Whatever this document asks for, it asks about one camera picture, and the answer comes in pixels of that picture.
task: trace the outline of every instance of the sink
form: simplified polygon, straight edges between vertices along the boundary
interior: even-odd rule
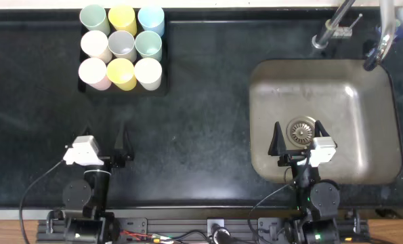
[[[251,75],[251,162],[257,173],[284,182],[286,167],[268,155],[274,124],[287,149],[303,148],[319,120],[338,144],[320,177],[341,184],[387,184],[402,168],[396,111],[388,74],[363,60],[268,60]]]

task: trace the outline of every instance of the white cup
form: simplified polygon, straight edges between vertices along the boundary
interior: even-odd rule
[[[165,32],[165,13],[160,7],[142,7],[138,12],[138,20],[145,31],[154,31],[159,36]]]
[[[162,66],[153,58],[143,58],[135,64],[135,77],[148,91],[154,91],[161,85]]]
[[[79,13],[79,20],[90,31],[102,31],[105,35],[111,31],[105,9],[97,4],[84,7]]]
[[[111,86],[111,81],[106,76],[106,64],[98,58],[84,60],[79,66],[78,74],[82,81],[100,91]]]
[[[154,31],[146,30],[138,34],[135,39],[135,48],[143,58],[162,59],[162,39]]]
[[[125,30],[114,32],[109,36],[108,47],[117,58],[126,58],[131,62],[136,61],[135,39],[131,33]]]
[[[99,58],[105,64],[112,59],[111,51],[108,49],[108,37],[99,30],[91,30],[82,37],[81,49],[92,58]]]

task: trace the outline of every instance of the drain strainer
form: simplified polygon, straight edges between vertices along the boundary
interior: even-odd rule
[[[310,145],[314,138],[314,126],[316,120],[308,116],[294,118],[287,125],[287,136],[289,140],[298,147]]]

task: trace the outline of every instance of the cup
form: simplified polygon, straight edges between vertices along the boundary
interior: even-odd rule
[[[108,18],[118,31],[127,31],[136,35],[135,11],[128,5],[119,5],[109,10]]]
[[[79,20],[90,31],[102,31],[105,35],[109,35],[109,22],[103,7],[96,4],[84,7],[79,13]]]
[[[100,91],[111,86],[111,81],[106,76],[106,64],[99,58],[84,60],[79,66],[78,75],[82,81]]]
[[[143,58],[135,64],[135,77],[148,91],[154,91],[161,85],[162,66],[153,58]]]
[[[108,49],[108,37],[99,30],[91,30],[82,37],[81,49],[92,58],[99,58],[105,64],[112,59],[111,51]]]
[[[116,58],[108,64],[108,78],[123,91],[130,91],[136,86],[133,64],[125,58]]]
[[[154,31],[141,32],[135,39],[135,47],[143,58],[162,59],[162,39]]]
[[[165,13],[161,7],[142,7],[138,12],[138,20],[145,31],[154,31],[159,36],[165,32]]]
[[[131,33],[118,30],[109,36],[109,50],[117,58],[126,58],[132,63],[136,61],[135,39]]]

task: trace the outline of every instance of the chrome faucet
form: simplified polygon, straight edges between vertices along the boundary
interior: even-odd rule
[[[324,49],[328,46],[329,39],[339,28],[339,23],[345,13],[350,9],[355,0],[345,0],[335,12],[332,19],[327,20],[322,30],[312,38],[312,45],[317,49]],[[384,59],[388,53],[396,32],[396,15],[393,0],[379,0],[381,14],[381,39],[379,46],[374,48],[365,60],[364,69],[371,71]]]

